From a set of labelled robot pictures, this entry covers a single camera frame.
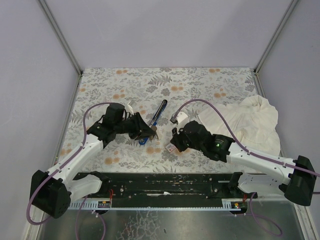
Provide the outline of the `blue stapler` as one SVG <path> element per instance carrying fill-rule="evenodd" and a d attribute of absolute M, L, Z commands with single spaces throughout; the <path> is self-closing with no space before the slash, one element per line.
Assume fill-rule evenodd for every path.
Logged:
<path fill-rule="evenodd" d="M 150 123 L 149 123 L 149 127 L 153 127 L 153 126 L 156 126 L 157 125 L 157 122 L 162 114 L 162 112 L 164 111 L 164 109 L 166 108 L 168 104 L 168 101 L 166 99 L 164 99 L 162 102 L 161 102 L 161 105 L 159 106 L 159 108 L 157 109 L 156 113 L 154 114 L 153 118 L 151 119 Z M 143 146 L 147 143 L 149 137 L 146 137 L 146 138 L 143 138 L 143 139 L 140 139 L 138 141 L 138 143 Z"/>

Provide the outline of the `red white staple box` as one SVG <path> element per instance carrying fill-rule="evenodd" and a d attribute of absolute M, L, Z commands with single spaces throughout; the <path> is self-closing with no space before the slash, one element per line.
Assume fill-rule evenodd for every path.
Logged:
<path fill-rule="evenodd" d="M 167 145 L 165 146 L 165 149 L 166 149 L 169 153 L 173 152 L 176 148 L 177 148 L 177 147 L 176 147 L 175 145 L 173 145 L 172 143 L 169 143 L 169 144 L 167 144 Z"/>

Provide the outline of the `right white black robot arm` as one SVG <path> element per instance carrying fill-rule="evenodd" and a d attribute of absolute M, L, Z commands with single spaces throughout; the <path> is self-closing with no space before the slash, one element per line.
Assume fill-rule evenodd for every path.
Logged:
<path fill-rule="evenodd" d="M 253 151 L 231 137 L 210 133 L 194 120 L 171 132 L 170 143 L 179 152 L 197 150 L 210 160 L 242 165 L 262 173 L 261 180 L 242 174 L 237 182 L 242 192 L 278 194 L 295 204 L 311 205 L 318 175 L 307 157 L 286 158 Z"/>

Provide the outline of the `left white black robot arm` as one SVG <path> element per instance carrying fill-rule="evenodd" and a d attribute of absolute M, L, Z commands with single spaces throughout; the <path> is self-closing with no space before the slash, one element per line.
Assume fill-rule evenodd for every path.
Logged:
<path fill-rule="evenodd" d="M 117 135 L 127 134 L 138 141 L 157 134 L 140 113 L 133 112 L 128 105 L 115 102 L 108 102 L 105 114 L 90 128 L 84 127 L 83 130 L 83 139 L 77 148 L 47 171 L 37 170 L 33 174 L 26 210 L 29 223 L 35 223 L 29 213 L 32 206 L 57 219 L 67 211 L 71 202 L 97 193 L 103 184 L 97 174 L 90 173 L 80 180 L 76 180 L 75 176 Z"/>

